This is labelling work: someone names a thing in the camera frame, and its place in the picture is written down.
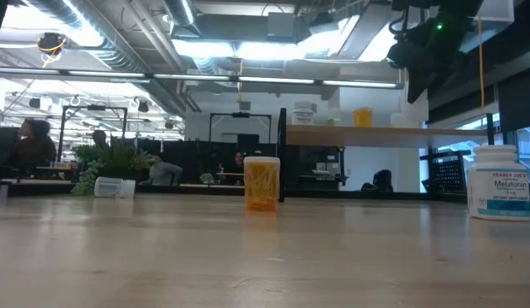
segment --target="ceiling beam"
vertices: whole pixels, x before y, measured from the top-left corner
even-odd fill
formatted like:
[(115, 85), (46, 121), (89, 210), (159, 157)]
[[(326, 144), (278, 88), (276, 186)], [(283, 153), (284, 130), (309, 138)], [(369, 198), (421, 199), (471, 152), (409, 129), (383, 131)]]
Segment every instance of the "ceiling beam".
[(367, 46), (390, 20), (392, 9), (390, 3), (369, 3), (339, 51), (339, 56), (353, 59), (360, 58)]

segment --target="desk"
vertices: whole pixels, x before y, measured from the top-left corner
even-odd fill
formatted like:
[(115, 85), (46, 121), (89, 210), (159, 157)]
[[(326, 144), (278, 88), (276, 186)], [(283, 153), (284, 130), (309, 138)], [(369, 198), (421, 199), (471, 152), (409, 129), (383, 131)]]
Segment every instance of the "desk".
[(422, 201), (251, 215), (243, 200), (10, 198), (0, 308), (530, 307), (530, 222)]
[(237, 173), (229, 173), (229, 172), (217, 172), (217, 175), (234, 175), (234, 176), (244, 176), (244, 174), (237, 174)]

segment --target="black frame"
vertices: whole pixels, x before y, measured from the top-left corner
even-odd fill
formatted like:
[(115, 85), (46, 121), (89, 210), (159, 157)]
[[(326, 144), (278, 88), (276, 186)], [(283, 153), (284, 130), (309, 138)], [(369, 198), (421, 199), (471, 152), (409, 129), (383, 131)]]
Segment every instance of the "black frame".
[(124, 135), (126, 134), (126, 125), (128, 124), (128, 108), (127, 107), (107, 107), (107, 106), (100, 106), (100, 105), (89, 105), (89, 106), (73, 106), (73, 105), (67, 105), (63, 106), (63, 113), (61, 114), (61, 132), (59, 133), (59, 145), (57, 146), (57, 161), (61, 162), (61, 153), (63, 152), (63, 137), (65, 134), (65, 123), (74, 116), (71, 115), (67, 117), (67, 110), (74, 109), (76, 112), (80, 110), (98, 110), (98, 111), (105, 111), (105, 110), (122, 110), (124, 112), (124, 121), (122, 124), (122, 140), (124, 140)]
[(252, 114), (246, 114), (245, 117), (236, 116), (240, 113), (210, 113), (210, 123), (209, 123), (209, 130), (207, 134), (207, 141), (211, 142), (211, 121), (213, 121), (213, 118), (215, 116), (232, 116), (233, 118), (251, 118), (251, 117), (265, 117), (268, 119), (268, 143), (271, 142), (271, 132), (272, 132), (272, 115), (252, 115)]

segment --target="window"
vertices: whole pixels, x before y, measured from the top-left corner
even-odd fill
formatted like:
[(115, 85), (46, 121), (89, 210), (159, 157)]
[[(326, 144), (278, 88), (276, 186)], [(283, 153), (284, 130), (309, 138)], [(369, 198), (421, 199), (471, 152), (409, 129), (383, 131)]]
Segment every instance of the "window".
[[(495, 131), (498, 132), (500, 128), (500, 115), (498, 113), (493, 114), (493, 127), (495, 128)], [(479, 129), (479, 130), (485, 130), (487, 129), (487, 119), (485, 118), (485, 115), (483, 117), (478, 118), (476, 121), (472, 121), (470, 123), (460, 125), (459, 127), (455, 127), (455, 129), (463, 129), (463, 130), (471, 130), (471, 129)], [(500, 133), (495, 134), (495, 145), (501, 145), (503, 143), (503, 136)], [(487, 140), (485, 140), (481, 145), (487, 145)], [(470, 155), (464, 156), (464, 171), (465, 174), (467, 172), (468, 167), (474, 165), (474, 157), (475, 154), (473, 152), (473, 149), (477, 146), (480, 146), (480, 144), (474, 142), (474, 141), (466, 141), (466, 142), (460, 142), (453, 145), (447, 145), (442, 146), (438, 148), (438, 152), (446, 152), (446, 151), (471, 151)]]

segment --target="ceiling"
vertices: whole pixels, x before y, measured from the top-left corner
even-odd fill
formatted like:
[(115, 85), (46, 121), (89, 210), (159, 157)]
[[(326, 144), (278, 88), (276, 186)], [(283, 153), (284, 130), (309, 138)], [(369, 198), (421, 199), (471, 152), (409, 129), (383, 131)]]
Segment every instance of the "ceiling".
[[(107, 52), (121, 50), (117, 61), (128, 59), (128, 63), (136, 63), (131, 67), (115, 68), (124, 71), (137, 68), (153, 73), (243, 73), (260, 77), (399, 81), (399, 73), (388, 63), (381, 62), (393, 44), (393, 35), (385, 25), (398, 16), (390, 12), (386, 1), (194, 0), (197, 12), (194, 23), (189, 27), (175, 25), (173, 32), (169, 23), (172, 17), (165, 9), (165, 3), (175, 4), (173, 0), (69, 0), (68, 3), (78, 9), (77, 14), (68, 16), (70, 20), (53, 13), (54, 6), (62, 6), (63, 11), (72, 9), (65, 6), (63, 0), (18, 0), (15, 3), (18, 5), (9, 6), (0, 33), (0, 66), (111, 70), (115, 63), (107, 59)], [(333, 19), (328, 25), (332, 28), (311, 35), (315, 27), (310, 25), (319, 13), (328, 11)], [(78, 20), (76, 29), (72, 23), (65, 23), (71, 21), (73, 15)], [(283, 31), (291, 26), (294, 31), (287, 32), (291, 33), (289, 36)], [(191, 27), (198, 27), (203, 37), (194, 37), (189, 31)], [(52, 57), (53, 61), (48, 61), (51, 60), (49, 56), (36, 46), (37, 40), (49, 32), (61, 33), (68, 39), (60, 57)], [(11, 125), (19, 123), (18, 118), (13, 117), (19, 114), (57, 116), (61, 104), (81, 98), (82, 105), (102, 102), (100, 104), (128, 107), (130, 117), (150, 120), (130, 123), (128, 130), (132, 133), (155, 131), (156, 136), (163, 137), (159, 133), (164, 131), (165, 121), (174, 120), (177, 128), (168, 136), (172, 139), (182, 138), (184, 126), (179, 120), (187, 113), (215, 109), (237, 111), (234, 102), (240, 94), (252, 101), (252, 111), (276, 114), (278, 107), (269, 103), (271, 98), (284, 102), (313, 98), (324, 102), (336, 90), (323, 86), (202, 81), (186, 84), (176, 81), (155, 84), (153, 81), (145, 85), (118, 81), (36, 80), (31, 84), (31, 80), (11, 78), (0, 80), (0, 85), (6, 97), (4, 108), (15, 102), (7, 110), (7, 114), (12, 115), (7, 117)], [(13, 96), (14, 92), (23, 93), (25, 89), (24, 98)], [(366, 94), (355, 90), (354, 95)], [(397, 106), (397, 96), (391, 94), (386, 98)], [(42, 97), (46, 101), (51, 98), (58, 109), (32, 109), (28, 107), (30, 97)], [(149, 102), (148, 113), (137, 113), (136, 105), (141, 100)], [(86, 116), (116, 117), (111, 111), (106, 116), (87, 111)], [(83, 127), (87, 125), (82, 120), (71, 121)], [(114, 130), (110, 126), (116, 125), (101, 122), (104, 123), (100, 125), (102, 129)]]

